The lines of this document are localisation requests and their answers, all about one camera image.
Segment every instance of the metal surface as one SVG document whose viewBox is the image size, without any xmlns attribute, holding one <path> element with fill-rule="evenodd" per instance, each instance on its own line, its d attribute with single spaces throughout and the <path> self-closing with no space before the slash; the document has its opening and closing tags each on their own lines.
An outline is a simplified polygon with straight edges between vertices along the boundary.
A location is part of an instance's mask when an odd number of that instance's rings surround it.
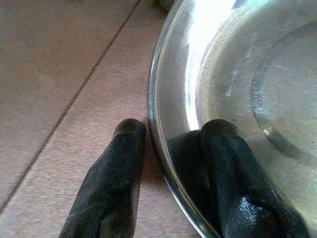
<svg viewBox="0 0 317 238">
<path fill-rule="evenodd" d="M 171 9 L 153 56 L 149 119 L 165 179 L 201 236 L 217 237 L 212 215 L 184 178 L 204 172 L 189 155 L 196 167 L 185 175 L 172 148 L 225 119 L 317 237 L 316 12 L 313 0 L 178 0 Z"/>
</svg>

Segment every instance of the stainless steel bowl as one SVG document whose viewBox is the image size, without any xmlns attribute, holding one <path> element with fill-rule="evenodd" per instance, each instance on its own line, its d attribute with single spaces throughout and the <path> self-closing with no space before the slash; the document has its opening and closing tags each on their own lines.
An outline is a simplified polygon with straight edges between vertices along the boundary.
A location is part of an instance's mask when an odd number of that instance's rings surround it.
<svg viewBox="0 0 317 238">
<path fill-rule="evenodd" d="M 225 119 L 317 237 L 315 0 L 177 0 L 154 52 L 148 109 L 165 179 L 201 236 L 218 236 L 191 185 L 204 169 L 174 142 Z"/>
</svg>

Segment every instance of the beige tile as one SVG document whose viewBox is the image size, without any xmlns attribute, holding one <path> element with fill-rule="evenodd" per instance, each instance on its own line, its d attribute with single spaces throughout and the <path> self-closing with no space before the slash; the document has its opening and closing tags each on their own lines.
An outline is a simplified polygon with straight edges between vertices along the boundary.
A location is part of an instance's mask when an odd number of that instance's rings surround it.
<svg viewBox="0 0 317 238">
<path fill-rule="evenodd" d="M 137 0 L 0 0 L 0 207 Z"/>
<path fill-rule="evenodd" d="M 149 67 L 164 18 L 147 2 L 137 7 L 4 210 L 1 237 L 57 237 L 115 126 L 124 118 L 147 120 Z M 197 237 L 150 146 L 146 154 L 135 237 Z"/>
</svg>

